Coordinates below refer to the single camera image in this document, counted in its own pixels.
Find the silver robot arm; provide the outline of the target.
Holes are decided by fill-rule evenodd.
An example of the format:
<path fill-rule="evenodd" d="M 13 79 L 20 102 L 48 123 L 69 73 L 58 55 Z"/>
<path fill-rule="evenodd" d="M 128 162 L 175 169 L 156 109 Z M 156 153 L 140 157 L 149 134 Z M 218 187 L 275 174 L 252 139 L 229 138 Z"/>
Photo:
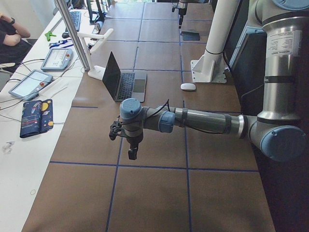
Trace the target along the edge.
<path fill-rule="evenodd" d="M 172 12 L 174 12 L 176 9 L 178 10 L 179 29 L 182 28 L 183 18 L 186 15 L 188 3 L 211 3 L 211 0 L 179 0 L 176 4 L 172 4 Z"/>
<path fill-rule="evenodd" d="M 265 156 L 288 161 L 306 146 L 306 134 L 299 128 L 295 109 L 297 66 L 301 55 L 303 32 L 309 24 L 306 0 L 251 0 L 248 17 L 232 56 L 226 58 L 225 46 L 238 16 L 240 1 L 220 0 L 204 54 L 191 64 L 195 83 L 214 83 L 223 78 L 227 65 L 235 81 L 241 106 L 239 116 L 171 107 L 142 106 L 129 98 L 120 104 L 120 115 L 110 127 L 109 137 L 124 137 L 130 144 L 128 156 L 135 160 L 145 129 L 170 133 L 174 126 L 188 127 L 209 134 L 233 134 L 246 138 Z M 262 48 L 260 86 L 245 80 L 238 65 L 250 62 L 242 55 L 247 36 L 260 32 L 266 37 Z"/>

